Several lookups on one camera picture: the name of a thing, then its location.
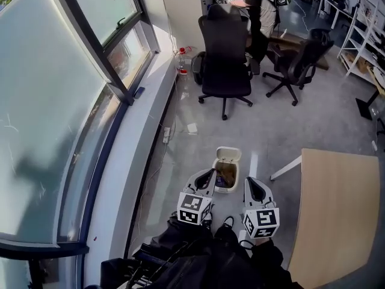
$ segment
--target office chair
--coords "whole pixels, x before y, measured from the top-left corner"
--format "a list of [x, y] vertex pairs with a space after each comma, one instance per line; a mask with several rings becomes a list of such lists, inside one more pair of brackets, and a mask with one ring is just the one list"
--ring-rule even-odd
[[198, 23], [206, 46], [200, 68], [204, 95], [199, 96], [199, 102], [202, 104], [211, 96], [222, 98], [222, 120], [227, 120], [227, 98], [237, 98], [250, 107], [253, 105], [244, 97], [251, 93], [253, 76], [250, 66], [245, 65], [248, 18], [241, 16], [238, 8], [232, 5], [214, 4]]
[[[308, 39], [302, 43], [299, 52], [291, 49], [281, 51], [278, 45], [270, 44], [267, 57], [274, 63], [274, 71], [280, 72], [283, 77], [266, 72], [262, 74], [263, 77], [269, 76], [281, 82], [266, 96], [269, 98], [277, 90], [286, 87], [294, 98], [292, 105], [296, 106], [298, 99], [291, 86], [297, 85], [302, 90], [305, 84], [312, 82], [317, 61], [327, 53], [333, 44], [334, 41], [329, 37], [329, 30], [325, 29], [311, 29]], [[311, 67], [311, 75], [306, 76]]]

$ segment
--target power strip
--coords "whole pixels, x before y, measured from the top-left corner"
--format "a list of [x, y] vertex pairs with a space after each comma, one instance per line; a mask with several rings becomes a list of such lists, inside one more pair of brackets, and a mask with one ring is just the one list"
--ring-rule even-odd
[[163, 143], [168, 143], [170, 137], [170, 128], [164, 128]]

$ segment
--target chair armrest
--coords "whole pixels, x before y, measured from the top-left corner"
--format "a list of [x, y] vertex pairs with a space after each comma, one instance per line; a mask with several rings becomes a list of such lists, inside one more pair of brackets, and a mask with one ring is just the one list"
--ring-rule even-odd
[[269, 47], [268, 47], [271, 51], [273, 51], [273, 53], [275, 53], [275, 55], [278, 57], [278, 58], [283, 58], [284, 55], [283, 55], [283, 52], [281, 51], [281, 49], [279, 48], [278, 45], [275, 45], [275, 44], [269, 44]]

